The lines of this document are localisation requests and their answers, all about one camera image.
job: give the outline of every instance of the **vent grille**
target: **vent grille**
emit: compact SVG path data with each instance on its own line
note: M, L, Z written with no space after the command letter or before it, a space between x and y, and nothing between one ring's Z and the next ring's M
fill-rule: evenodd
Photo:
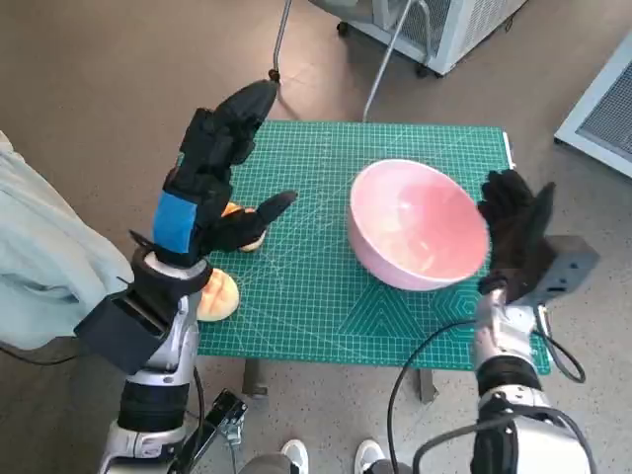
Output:
M577 133L632 159L632 63L586 117Z
M463 38L461 57L495 30L526 0L476 0Z
M447 12L450 9L452 0L426 0L426 3L431 11L431 29L433 30L433 37L431 38L433 51L431 54L436 55L441 42L441 35L443 35ZM426 48L424 11L417 3L411 6L411 10L408 12L408 18L402 27L401 35L421 50Z

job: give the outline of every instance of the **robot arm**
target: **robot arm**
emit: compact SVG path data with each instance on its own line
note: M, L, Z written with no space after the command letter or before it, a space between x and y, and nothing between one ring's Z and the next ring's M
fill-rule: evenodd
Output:
M479 208L493 252L479 288L472 346L478 423L512 419L477 431L473 474L595 473L588 444L575 423L552 408L531 355L531 335L544 326L540 308L577 288L598 259L579 237L544 237L553 190L549 184L534 197L514 171L492 173L483 187Z
M531 306L505 305L507 293L494 289L478 309L474 356L479 391L479 423L524 407L496 429L478 432L470 465L473 474L582 473L591 466L585 448L551 408L530 355L538 317Z
M255 242L296 199L295 192L284 192L255 212L222 215L232 193L231 166L254 149L277 87L255 82L214 111L196 111L163 186L153 242L131 232L139 245L131 262L134 282L106 297L75 328L94 353L128 375L100 474L188 473L216 429L243 417L247 407L224 391L205 421L199 413L196 435L187 440L184 417L193 380L202 410L204 405L195 361L200 291L212 273L205 257Z

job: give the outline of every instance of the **pink bowl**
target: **pink bowl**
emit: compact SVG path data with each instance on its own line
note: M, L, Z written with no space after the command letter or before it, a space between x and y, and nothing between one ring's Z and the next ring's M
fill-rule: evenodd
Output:
M347 224L360 263L401 289L456 283L487 255L487 227L475 202L446 175L414 161L364 168L352 186Z

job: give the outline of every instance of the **black cable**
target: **black cable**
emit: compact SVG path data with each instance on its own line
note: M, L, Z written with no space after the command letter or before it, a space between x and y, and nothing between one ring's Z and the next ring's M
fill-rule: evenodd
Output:
M386 435L388 436L388 451L391 456L391 463L393 465L393 474L399 474L399 466L397 465L397 455L395 454L395 442L393 440L393 407L395 406L395 398L397 397L397 392L399 391L399 387L402 384L402 380L404 380L404 376L406 372L410 368L411 364L415 361L417 356L430 344L437 336L449 331L452 328L456 328L458 326L466 326L476 323L475 319L466 319L461 321L456 321L454 323L450 323L442 328L434 331L430 334L422 344L415 349L415 351L408 357L408 360L404 362L402 369L397 376L397 380L395 380L395 385L393 385L393 390L391 391L391 398L388 400L388 412L386 415Z
M546 311L543 314L544 314L544 321L546 323L546 327L548 328L549 334L548 335L546 334L546 331L544 330L544 327L542 324L542 320L539 318L539 315L536 316L535 318L535 322L537 325L537 331L535 331L535 334L537 334L538 336L542 338L544 342L544 347L551 354L551 358L553 359L555 366L569 380L573 380L576 383L586 382L586 373L584 372L584 368L566 349L564 349L564 347L562 347L561 345L555 342L555 340L553 339L553 333L551 330L551 322L549 321L548 314L546 313ZM566 364L560 359L560 356L557 354L557 351L555 350L555 348L557 348L564 356L566 356L568 360L571 361L571 364L575 366L575 369L577 370L578 375L575 375L568 369Z
M514 25L515 13L512 13L510 17L505 20L505 33L509 33L510 30L512 29L512 26Z
M196 392L197 392L197 409L200 412L200 415L197 417L197 439L194 450L191 451L191 459L189 459L189 464L187 465L187 469L185 472L190 473L194 469L194 460L196 457L196 453L201 446L202 440L204 438L204 412L206 410L204 404L204 386L201 383L201 378L199 377L198 368L194 366L194 381L196 382Z
M408 358L408 360L406 360L406 362L402 366L402 369L400 370L399 375L397 376L397 379L395 380L395 384L393 385L393 390L391 391L391 396L390 396L390 399L388 401L388 411L387 411L387 415L386 415L386 435L388 437L388 451L389 451L389 455L390 455L390 458L391 458L391 464L392 464L392 467L393 467L393 473L394 474L399 474L399 466L397 464L397 454L395 453L395 442L394 442L394 439L393 439L393 408L395 406L395 398L397 397L397 392L399 391L399 387L401 386L402 381L404 380L404 376L406 375L406 372L410 368L410 366L413 363L413 361L415 361L415 359L419 356L419 354L437 336L439 336L440 334L442 334L442 333L444 333L446 331L449 331L450 329L453 329L455 327L466 326L466 325L471 325L471 324L475 324L475 323L476 323L475 319L456 321L454 323L450 323L450 324L448 324L446 326L443 326L442 328L436 330L431 335L429 335L421 343L421 345L418 348L415 349L415 351L411 354L411 356ZM579 376L575 376L575 375L573 375L570 372L567 375L567 373L565 373L565 371L562 371L562 373L567 375L571 380L573 380L575 382L584 383L586 381L586 372L584 371L584 368L582 367L580 362L564 346L562 346L557 341L555 341L551 337L547 336L543 332L534 331L533 333L536 334L537 336L539 336L540 338L542 338L542 340L545 342L545 345L547 345L547 349L548 349L548 346L555 347L562 354L564 354L564 356L566 356L566 358L575 367L575 369L577 370ZM464 429L460 429L460 430L472 429L473 427L477 427L477 425L471 425L469 427L465 427ZM449 432L446 435L450 435L450 434L453 434L453 433L456 433L456 432L458 432L458 431ZM466 435L468 433L473 433L473 432L471 432L471 431L470 432L465 432L465 433L462 433L462 434L457 434L456 436Z
M75 355L70 355L68 357L64 357L64 358L60 358L58 360L32 360L28 357L24 357L23 355L18 355L15 354L11 351L9 351L8 349L2 348L0 347L0 353L5 354L6 356L9 356L11 358L14 358L15 360L19 360L20 362L24 362L24 363L29 363L30 365L37 365L39 367L51 367L53 365L62 365L63 363L67 363L71 360L74 360L75 358L79 358L79 357L83 357L83 356L87 356L88 353L79 353L79 354L75 354Z
M495 420L489 420L487 422L477 423L474 425L469 425L467 427L459 428L457 430L452 430L451 432L447 432L444 434L440 434L439 436L434 437L430 441L424 443L417 451L415 451L415 456L413 457L413 474L420 474L420 464L422 457L424 454L428 453L434 447L443 444L444 442L450 441L452 439L469 435L471 433L478 433L485 430L492 430L495 428L500 428L506 426L513 419L520 416L537 416L537 415L546 415L551 419L560 419L571 429L571 431L575 434L577 441L582 446L582 449L586 453L586 458L589 462L590 472L591 474L596 474L596 465L594 463L593 451L588 443L588 440L577 426L577 424L573 421L571 417L569 417L566 413L556 409L549 407L527 407L521 405L511 405L509 406L513 410L513 413L507 413L506 415L502 415L501 417L496 418Z
M193 413L190 410L187 410L187 414L193 418L195 418L196 420L199 420L199 416L196 415L195 413ZM208 427L213 428L214 430L216 430L217 433L219 433L224 440L226 441L226 443L228 444L228 448L230 449L230 460L232 461L232 467L233 467L233 474L237 474L237 457L235 454L235 447L232 445L232 443L230 442L230 440L228 439L228 436L226 435L225 432L223 432L221 429L219 429L218 427L216 427L213 423L211 423L208 420L204 420L204 424L207 425Z

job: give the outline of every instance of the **bowl rim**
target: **bowl rim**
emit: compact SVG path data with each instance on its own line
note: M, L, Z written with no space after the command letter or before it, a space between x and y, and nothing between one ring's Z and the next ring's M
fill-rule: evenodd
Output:
M370 165L364 167L355 176L354 182L352 184L349 209L350 209L350 213L352 215L352 218L354 220L355 226L359 230L359 234L362 237L362 239L364 239L366 241L366 243L371 248L371 250L373 252L375 252L377 255L379 255L380 258L384 259L389 265L392 265L398 271L406 274L409 277L413 277L413 278L420 278L421 277L421 278L424 278L424 279L426 279L428 281L432 281L432 282L436 282L436 283L455 283L455 282L458 282L458 281L463 281L466 278L472 277L474 274L476 274L476 272L478 272L481 269L481 267L483 267L483 265L485 264L485 259L487 258L487 254L489 253L489 231L487 229L487 225L485 224L485 220L483 219L483 216L480 215L480 214L479 214L479 217L481 219L481 223L483 224L482 229L483 229L483 232L486 234L485 252L483 252L483 255L481 257L481 261L478 264L477 268L473 272L466 272L463 275L459 275L459 276L456 276L456 277L441 278L441 277L436 277L436 276L425 276L425 275L422 275L422 274L413 273L413 272L411 272L409 270L406 270L406 269L402 268L396 262L393 262L390 258L388 258L385 255L383 255L377 249L377 247L373 244L373 242L371 242L371 239L366 234L365 229L362 228L362 224L356 218L356 213L354 211L354 207L355 207L354 206L354 202L356 200L357 187L365 179L365 177L368 174L368 172L371 171L373 168L378 168L380 166L383 166L384 164L389 164L389 163L394 163L394 162L406 163L407 165L412 164L414 166L419 166L421 168L426 168L427 170L431 171L432 173L435 173L435 174L443 176L444 178L446 178L447 180L452 182L456 186L458 191L460 193L462 193L463 195L465 195L472 202L472 204L476 207L476 202L474 202L474 199L472 199L472 197L469 194L467 194L467 192L458 183L456 183L449 176L447 176L445 173L442 173L438 169L433 168L432 166L426 165L424 163L420 163L418 161L407 160L407 159L404 159L404 158L384 158L384 159L378 160L378 161L376 161L374 163L371 163Z

